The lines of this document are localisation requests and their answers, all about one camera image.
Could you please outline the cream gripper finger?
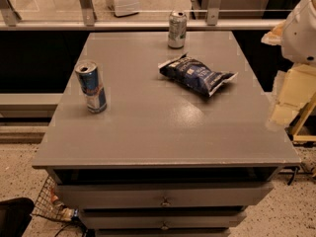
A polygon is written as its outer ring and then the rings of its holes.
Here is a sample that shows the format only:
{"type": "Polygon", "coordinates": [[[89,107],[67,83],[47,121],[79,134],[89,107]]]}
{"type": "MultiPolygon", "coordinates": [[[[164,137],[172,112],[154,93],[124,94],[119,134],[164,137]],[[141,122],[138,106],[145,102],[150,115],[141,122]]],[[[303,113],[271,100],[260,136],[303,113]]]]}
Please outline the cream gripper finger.
{"type": "Polygon", "coordinates": [[[282,32],[285,21],[277,24],[272,30],[264,34],[261,38],[261,43],[268,45],[281,45],[282,32]]]}
{"type": "Polygon", "coordinates": [[[316,92],[316,67],[295,63],[276,74],[271,93],[267,128],[286,128],[316,92]]]}

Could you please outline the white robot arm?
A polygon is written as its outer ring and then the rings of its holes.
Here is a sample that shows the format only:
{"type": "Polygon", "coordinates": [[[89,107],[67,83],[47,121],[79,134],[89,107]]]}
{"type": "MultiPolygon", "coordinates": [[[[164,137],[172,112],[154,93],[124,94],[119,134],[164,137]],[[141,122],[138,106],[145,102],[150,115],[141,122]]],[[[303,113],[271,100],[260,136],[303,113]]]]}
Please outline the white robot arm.
{"type": "Polygon", "coordinates": [[[288,126],[316,92],[316,0],[300,0],[287,18],[264,34],[262,43],[279,45],[293,63],[283,80],[274,82],[276,98],[267,127],[288,126]]]}

